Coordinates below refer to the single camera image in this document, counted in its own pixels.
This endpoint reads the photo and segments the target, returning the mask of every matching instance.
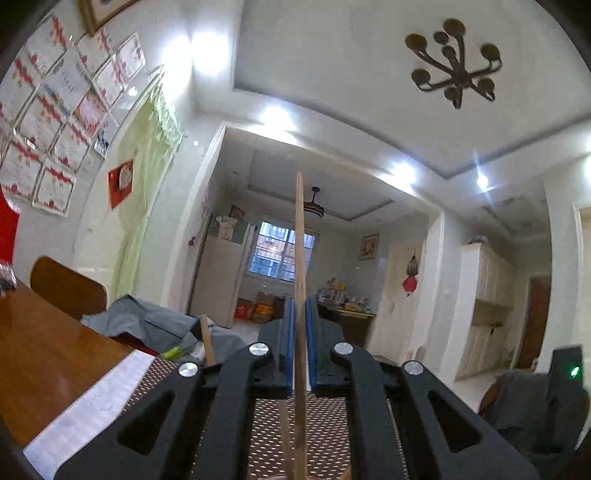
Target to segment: white cabinet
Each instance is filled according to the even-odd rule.
[[[513,267],[484,245],[479,248],[476,298],[497,305],[512,304]]]
[[[503,327],[471,325],[456,378],[466,378],[495,368],[505,347]]]
[[[490,247],[462,247],[460,285],[440,376],[450,382],[495,368],[513,303],[513,267]]]

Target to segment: white ceiling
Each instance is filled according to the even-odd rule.
[[[549,233],[549,218],[539,218],[531,201],[525,196],[509,197],[485,208],[517,237],[527,238]]]
[[[294,148],[303,157],[294,158]],[[320,167],[317,156],[302,148],[230,130],[216,169],[232,195],[256,199],[273,208],[286,202],[295,204],[295,177],[301,172],[304,199],[311,200],[311,188],[319,187],[316,203],[325,209],[320,221],[342,229],[370,228],[416,212],[392,187],[369,175],[343,177],[331,171],[330,160],[325,160],[328,164]]]
[[[350,222],[393,202],[387,194],[262,150],[254,152],[248,189],[295,203],[294,179],[299,171],[304,177],[304,200],[312,199],[312,187],[320,188],[315,202],[341,220]]]
[[[410,78],[426,67],[404,44],[421,33],[428,52],[446,18],[466,25],[466,65],[486,66],[495,43],[504,67],[495,103],[467,91],[455,111],[442,92]],[[565,33],[533,0],[245,0],[235,86],[286,99],[349,124],[451,178],[591,117],[591,76]]]
[[[75,1],[70,3],[77,11]],[[416,202],[397,191],[401,197],[395,198],[394,210],[444,206],[475,226],[493,226],[514,238],[522,235],[509,231],[512,221],[503,220],[491,206],[525,196],[547,228],[547,207],[532,192],[541,191],[543,197],[540,178],[545,171],[591,151],[591,118],[585,120],[591,111],[591,75],[558,23],[535,0],[293,4],[200,0],[196,7],[191,0],[171,0],[130,7],[150,68],[164,63],[170,72],[166,78],[179,91],[191,75],[191,55],[186,53],[196,48],[191,46],[193,36],[205,32],[228,39],[227,65],[216,75],[193,68],[194,88],[186,88],[175,101],[188,141],[199,142],[199,154],[209,146],[207,129],[215,130],[224,120],[307,149],[315,162],[304,163],[329,173],[338,168],[344,180],[372,175],[376,184],[370,190],[384,182],[398,187],[391,180],[396,167],[406,163],[416,182],[403,190]],[[448,17],[466,24],[469,69],[482,66],[477,46],[488,41],[499,46],[505,66],[493,76],[495,103],[466,92],[462,109],[455,111],[441,92],[419,92],[412,83],[412,69],[422,65],[404,46],[404,37],[424,34],[429,52],[437,56],[432,33]],[[127,32],[129,18],[119,15],[111,24]],[[293,127],[278,133],[261,125],[270,106],[285,110]],[[576,123],[579,117],[583,120]],[[553,134],[552,127],[560,130],[560,125],[565,129]],[[485,192],[475,169],[457,174],[473,165],[474,156],[489,179]],[[341,160],[337,166],[335,159]],[[245,182],[249,175],[244,172]],[[355,222],[374,221],[372,215],[382,212]],[[330,215],[326,220],[343,222]]]

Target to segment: cardboard box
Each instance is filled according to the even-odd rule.
[[[236,302],[236,310],[234,310],[234,318],[239,320],[250,320],[252,311],[255,305],[247,299],[238,299]]]
[[[251,321],[264,325],[273,318],[273,310],[273,305],[257,303],[255,306],[255,311],[252,314]]]
[[[256,296],[256,303],[262,303],[264,305],[273,305],[273,301],[275,300],[275,296],[272,293],[265,293],[260,291]]]

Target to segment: metal screw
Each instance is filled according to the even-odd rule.
[[[404,369],[409,375],[420,375],[425,371],[425,367],[423,367],[422,363],[417,362],[416,360],[406,362],[404,364]]]
[[[186,362],[178,368],[181,377],[194,377],[199,372],[199,367],[193,362]]]
[[[333,349],[339,355],[349,355],[350,353],[353,352],[353,345],[351,345],[349,342],[339,342],[339,343],[335,344]]]
[[[262,342],[253,343],[248,349],[250,353],[256,356],[263,356],[269,352],[269,346]]]

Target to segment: ceiling chandelier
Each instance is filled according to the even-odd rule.
[[[304,211],[310,212],[318,216],[318,218],[322,218],[324,216],[324,207],[318,205],[314,200],[316,199],[316,194],[320,191],[318,187],[312,187],[312,192],[314,195],[312,196],[311,202],[304,202]]]
[[[464,45],[464,35],[466,34],[466,27],[462,22],[454,18],[449,18],[443,23],[445,31],[437,31],[433,34],[435,42],[442,45],[441,53],[449,61],[451,67],[439,63],[427,53],[427,39],[418,33],[410,34],[405,39],[405,43],[417,57],[426,61],[439,70],[450,75],[447,80],[442,80],[437,83],[430,83],[431,75],[425,69],[416,69],[411,74],[411,78],[417,87],[423,92],[434,92],[445,88],[443,95],[447,98],[456,109],[462,106],[463,91],[466,88],[471,88],[480,96],[486,98],[490,102],[495,101],[495,82],[493,82],[486,75],[498,72],[503,66],[501,61],[501,54],[499,49],[492,43],[485,43],[480,47],[480,54],[488,60],[488,67],[474,72],[466,70],[466,47]],[[456,49],[449,43],[449,37],[453,37],[457,41],[459,50],[459,59],[457,58]]]

